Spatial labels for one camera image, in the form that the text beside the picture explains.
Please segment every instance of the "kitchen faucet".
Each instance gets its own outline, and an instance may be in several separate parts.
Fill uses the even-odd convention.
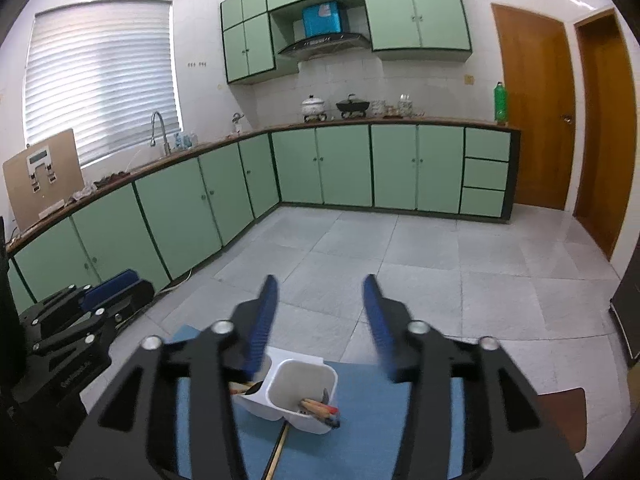
[[[166,140],[166,130],[164,129],[162,114],[158,110],[151,116],[151,145],[156,145],[156,115],[160,117],[160,127],[162,128],[162,138],[164,139],[164,156],[169,156],[171,155],[171,148],[169,147],[169,142]]]

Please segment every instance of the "wooden countertop edge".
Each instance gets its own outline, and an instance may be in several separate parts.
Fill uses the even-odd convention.
[[[337,120],[337,121],[315,121],[308,123],[293,123],[293,124],[277,124],[275,126],[270,126],[269,128],[264,128],[262,130],[256,130],[254,132],[249,132],[247,134],[241,136],[233,136],[233,137],[225,137],[225,139],[219,140],[217,142],[204,142],[198,145],[196,148],[191,148],[188,150],[184,150],[182,152],[178,152],[175,155],[171,155],[168,157],[161,158],[155,162],[152,162],[138,170],[132,171],[126,177],[113,182],[112,184],[107,184],[104,187],[101,187],[98,191],[93,193],[91,196],[80,199],[77,202],[69,204],[62,209],[59,209],[55,213],[47,216],[45,219],[41,220],[37,224],[30,227],[20,238],[17,240],[7,244],[6,250],[9,256],[14,256],[21,248],[25,245],[29,244],[39,235],[41,235],[47,229],[53,227],[58,222],[63,221],[65,218],[68,218],[73,213],[81,210],[83,207],[88,206],[92,202],[95,202],[99,198],[109,194],[112,191],[116,191],[121,187],[128,186],[132,182],[139,180],[147,175],[155,173],[156,171],[164,170],[174,164],[178,164],[179,162],[183,162],[185,160],[190,160],[199,155],[203,155],[204,153],[211,152],[217,148],[222,148],[223,146],[227,146],[229,144],[233,144],[235,142],[239,142],[240,140],[251,139],[252,137],[256,137],[262,134],[268,134],[271,132],[282,132],[287,130],[299,130],[303,128],[322,128],[328,126],[347,126],[349,124],[433,124],[436,126],[466,126],[470,128],[483,128],[483,129],[491,129],[491,130],[499,130],[502,132],[510,132],[510,133],[519,133],[520,131],[516,128],[511,128],[509,126],[500,126],[496,123],[488,122],[488,121],[471,121],[471,120],[457,120],[457,119],[449,119],[449,118],[438,118],[438,117],[429,117],[429,118],[359,118],[359,119],[347,119],[347,120]]]

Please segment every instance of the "range hood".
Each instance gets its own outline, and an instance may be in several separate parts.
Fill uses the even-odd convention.
[[[358,32],[328,32],[286,46],[278,54],[306,61],[314,57],[335,54],[348,48],[371,49],[371,42]]]

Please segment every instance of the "white horizontal blind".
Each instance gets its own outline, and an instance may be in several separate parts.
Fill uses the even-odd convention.
[[[82,166],[180,128],[170,3],[115,0],[37,15],[24,81],[26,142],[73,128]],[[156,121],[157,133],[159,121]]]

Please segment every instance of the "metal screw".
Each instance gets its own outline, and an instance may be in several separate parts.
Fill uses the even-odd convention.
[[[495,337],[491,337],[491,336],[481,337],[480,341],[478,341],[478,344],[484,350],[489,350],[489,351],[497,350],[498,348],[500,348],[500,342]]]
[[[424,321],[419,321],[419,320],[411,321],[406,326],[406,328],[412,334],[417,334],[417,335],[426,334],[429,330],[431,330],[431,327],[428,324],[426,324]]]
[[[223,319],[223,320],[215,322],[212,325],[211,329],[216,334],[220,334],[220,335],[228,334],[230,332],[233,332],[234,324],[231,323],[229,320]]]
[[[145,350],[158,350],[162,346],[162,339],[157,335],[150,335],[142,340],[142,348]]]

